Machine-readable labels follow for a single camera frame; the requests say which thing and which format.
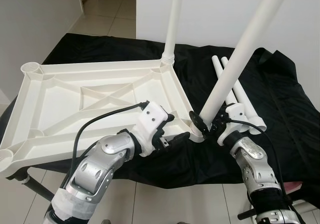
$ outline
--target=black table leg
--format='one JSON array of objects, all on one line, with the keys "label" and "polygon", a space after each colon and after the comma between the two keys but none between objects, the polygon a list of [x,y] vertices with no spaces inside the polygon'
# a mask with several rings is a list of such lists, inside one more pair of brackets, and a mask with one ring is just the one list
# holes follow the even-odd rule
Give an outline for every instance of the black table leg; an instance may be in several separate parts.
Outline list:
[{"label": "black table leg", "polygon": [[39,194],[43,198],[47,199],[48,201],[52,201],[54,194],[49,191],[47,188],[45,188],[43,185],[41,185],[39,182],[37,182],[35,179],[33,179],[28,174],[28,167],[22,168],[19,171],[17,171],[14,174],[14,179],[21,182],[21,184],[27,186],[31,190],[33,190],[35,193]]},{"label": "black table leg", "polygon": [[246,218],[249,218],[249,217],[251,217],[251,216],[254,216],[254,215],[256,215],[256,212],[255,212],[256,210],[255,209],[251,209],[251,210],[247,210],[247,211],[245,211],[245,212],[243,212],[243,213],[240,213],[239,215],[238,215],[238,219],[239,220],[244,220],[244,219],[246,219]]}]

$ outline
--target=black cable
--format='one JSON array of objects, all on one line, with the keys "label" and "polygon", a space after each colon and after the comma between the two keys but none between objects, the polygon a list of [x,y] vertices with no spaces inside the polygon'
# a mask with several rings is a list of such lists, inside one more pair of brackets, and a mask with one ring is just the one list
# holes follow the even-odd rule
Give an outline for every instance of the black cable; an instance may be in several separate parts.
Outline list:
[{"label": "black cable", "polygon": [[82,132],[84,131],[84,129],[86,129],[89,125],[91,125],[92,123],[98,121],[98,120],[101,120],[103,118],[106,118],[108,116],[111,116],[111,115],[114,115],[114,114],[118,114],[118,113],[121,113],[123,111],[127,111],[127,110],[131,110],[131,109],[134,109],[136,107],[142,107],[144,108],[148,103],[146,102],[142,102],[142,103],[138,103],[138,104],[135,104],[135,105],[132,105],[132,106],[129,106],[129,107],[125,107],[125,108],[122,108],[122,109],[118,109],[118,110],[114,110],[114,111],[111,111],[109,113],[106,113],[106,114],[103,114],[101,116],[98,116],[96,118],[93,118],[92,120],[88,121],[86,124],[84,124],[80,130],[78,131],[78,133],[76,134],[76,138],[74,139],[74,149],[73,149],[73,152],[72,152],[72,160],[71,160],[71,168],[70,168],[70,175],[68,177],[68,181],[70,180],[72,174],[74,173],[74,171],[76,170],[76,157],[77,157],[77,146],[78,146],[78,142],[79,142],[79,138],[80,138],[80,135],[82,134]]},{"label": "black cable", "polygon": [[233,123],[238,123],[238,124],[243,124],[243,125],[248,125],[248,126],[251,126],[252,128],[256,129],[257,131],[259,131],[261,134],[263,134],[269,141],[270,145],[271,145],[271,148],[273,150],[273,154],[274,154],[274,157],[275,157],[275,163],[276,163],[276,168],[278,169],[278,176],[279,176],[279,184],[280,184],[280,187],[281,187],[281,191],[282,191],[282,194],[283,196],[286,198],[286,201],[288,202],[288,205],[290,207],[290,209],[296,213],[299,221],[301,222],[301,224],[306,224],[304,222],[304,220],[302,219],[301,215],[297,212],[297,210],[293,207],[292,203],[289,201],[289,197],[285,191],[285,184],[284,184],[284,180],[282,178],[282,171],[281,171],[281,167],[280,167],[280,162],[279,162],[279,159],[278,159],[278,155],[277,155],[277,152],[276,152],[276,149],[273,145],[273,142],[272,140],[270,139],[270,137],[263,131],[261,130],[259,127],[249,123],[249,122],[246,122],[246,121],[240,121],[240,120],[232,120],[232,119],[229,119],[228,122],[233,122]]},{"label": "black cable", "polygon": [[60,185],[59,188],[63,188],[63,189],[65,188],[66,182],[67,182],[67,180],[69,180],[69,176],[70,176],[70,169],[66,173],[66,175],[65,175],[63,181],[61,182],[61,185]]}]

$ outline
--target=white tape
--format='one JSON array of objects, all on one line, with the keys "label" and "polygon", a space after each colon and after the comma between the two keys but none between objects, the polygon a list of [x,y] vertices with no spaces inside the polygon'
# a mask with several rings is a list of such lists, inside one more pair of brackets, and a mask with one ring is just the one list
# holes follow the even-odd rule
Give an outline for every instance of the white tape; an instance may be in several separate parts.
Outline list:
[{"label": "white tape", "polygon": [[30,181],[30,175],[28,174],[28,176],[26,177],[26,179],[19,181],[20,184],[24,185],[26,184],[28,181]]},{"label": "white tape", "polygon": [[96,203],[81,200],[62,188],[58,189],[51,203],[56,215],[63,221],[72,216],[89,220],[97,206]]},{"label": "white tape", "polygon": [[142,151],[140,156],[142,156],[142,157],[146,157],[146,156],[150,155],[155,150],[155,148],[151,142],[139,142],[139,143],[140,143],[141,151]]}]

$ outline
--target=pink object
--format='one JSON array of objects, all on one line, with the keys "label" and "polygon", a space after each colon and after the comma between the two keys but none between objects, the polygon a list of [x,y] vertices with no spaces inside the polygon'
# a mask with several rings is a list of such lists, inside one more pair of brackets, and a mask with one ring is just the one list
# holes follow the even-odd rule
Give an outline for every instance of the pink object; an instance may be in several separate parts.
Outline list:
[{"label": "pink object", "polygon": [[285,182],[284,187],[286,189],[286,193],[289,194],[291,192],[299,190],[301,188],[302,183],[302,181]]}]

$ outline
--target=white wall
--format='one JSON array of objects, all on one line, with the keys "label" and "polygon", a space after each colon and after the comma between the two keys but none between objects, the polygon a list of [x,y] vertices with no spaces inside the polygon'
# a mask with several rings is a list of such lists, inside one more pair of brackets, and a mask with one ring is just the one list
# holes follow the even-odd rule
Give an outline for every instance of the white wall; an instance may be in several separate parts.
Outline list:
[{"label": "white wall", "polygon": [[[183,0],[177,42],[235,47],[260,0]],[[171,0],[137,0],[136,37],[164,42]],[[258,47],[281,51],[320,110],[320,0],[285,0]]]},{"label": "white wall", "polygon": [[10,100],[21,65],[42,63],[81,14],[80,0],[0,0],[0,88]]}]

